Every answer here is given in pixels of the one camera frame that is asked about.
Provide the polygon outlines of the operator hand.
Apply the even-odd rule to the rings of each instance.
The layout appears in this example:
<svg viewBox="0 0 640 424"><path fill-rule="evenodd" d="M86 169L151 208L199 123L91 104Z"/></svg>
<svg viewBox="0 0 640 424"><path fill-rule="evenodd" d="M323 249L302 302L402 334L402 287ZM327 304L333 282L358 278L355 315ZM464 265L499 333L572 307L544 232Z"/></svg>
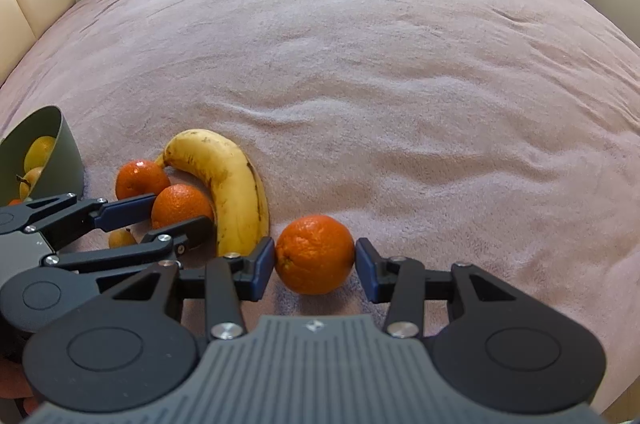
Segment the operator hand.
<svg viewBox="0 0 640 424"><path fill-rule="evenodd" d="M5 358L0 359L0 396L2 399L21 400L23 409L31 415L39 402L25 378L23 367Z"/></svg>

